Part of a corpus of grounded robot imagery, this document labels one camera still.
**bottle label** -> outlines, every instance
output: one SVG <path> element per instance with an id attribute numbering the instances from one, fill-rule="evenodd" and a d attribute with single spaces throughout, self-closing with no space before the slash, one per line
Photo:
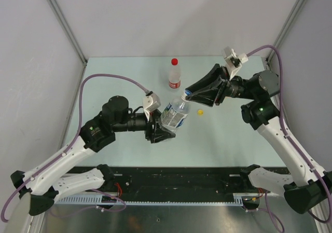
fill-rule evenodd
<path id="1" fill-rule="evenodd" d="M 176 83 L 176 84 L 171 83 L 171 82 L 169 81 L 169 85 L 170 85 L 170 87 L 171 87 L 172 89 L 177 89 L 178 87 L 180 87 L 180 85 L 181 85 L 181 81 L 179 81 L 179 82 Z"/>
<path id="2" fill-rule="evenodd" d="M 161 123 L 172 128 L 179 128 L 183 124 L 186 117 L 186 114 L 177 112 L 170 103 L 160 116 Z"/>

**clear plastic bottle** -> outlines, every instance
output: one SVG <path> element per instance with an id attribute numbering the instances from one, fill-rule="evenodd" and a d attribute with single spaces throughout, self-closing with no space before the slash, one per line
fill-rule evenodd
<path id="1" fill-rule="evenodd" d="M 191 94 L 185 90 L 180 97 L 175 97 L 165 108 L 160 116 L 161 126 L 175 132 L 182 126 L 190 111 L 190 102 L 186 101 L 186 96 Z"/>
<path id="2" fill-rule="evenodd" d="M 178 65 L 178 60 L 176 58 L 172 59 L 172 67 L 169 74 L 169 86 L 172 89 L 177 89 L 181 85 L 181 68 Z"/>

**bottle cap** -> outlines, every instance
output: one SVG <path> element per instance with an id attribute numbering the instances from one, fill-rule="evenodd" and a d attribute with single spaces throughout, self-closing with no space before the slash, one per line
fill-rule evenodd
<path id="1" fill-rule="evenodd" d="M 178 60 L 176 58 L 173 58 L 171 61 L 172 65 L 177 65 L 178 64 Z"/>
<path id="2" fill-rule="evenodd" d="M 189 95 L 189 94 L 191 94 L 191 92 L 190 92 L 189 90 L 185 90 L 185 91 L 183 92 L 183 94 L 181 95 L 182 100 L 188 102 L 188 101 L 186 100 L 186 96 Z"/>

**white tabletop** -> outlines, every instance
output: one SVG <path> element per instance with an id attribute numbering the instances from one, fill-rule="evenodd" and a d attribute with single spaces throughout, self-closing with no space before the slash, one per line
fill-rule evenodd
<path id="1" fill-rule="evenodd" d="M 123 75 L 132 78 L 160 99 L 162 112 L 176 95 L 207 74 L 215 63 L 224 64 L 222 57 L 178 57 L 182 68 L 181 87 L 168 86 L 170 57 L 90 58 L 85 78 L 96 73 Z M 243 78 L 264 70 L 260 57 L 250 57 L 238 72 Z M 142 105 L 144 92 L 132 83 L 109 77 L 97 77 L 87 82 L 83 94 L 83 125 L 101 110 L 108 99 L 122 95 L 129 107 Z M 236 167 L 258 164 L 266 167 L 285 166 L 273 148 L 243 122 L 241 105 L 249 100 L 225 98 L 213 108 L 192 103 L 191 111 L 177 131 L 176 138 L 151 144 L 144 132 L 116 133 L 116 141 L 79 166 L 108 164 L 122 167 Z M 204 115 L 197 115 L 197 110 Z M 74 109 L 66 136 L 70 141 L 77 131 L 78 104 Z"/>

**red bottle cap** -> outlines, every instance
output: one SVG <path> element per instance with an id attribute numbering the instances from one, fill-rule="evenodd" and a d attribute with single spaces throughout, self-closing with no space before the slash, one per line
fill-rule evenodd
<path id="1" fill-rule="evenodd" d="M 171 62 L 172 62 L 172 65 L 177 65 L 178 60 L 176 58 L 173 58 Z"/>

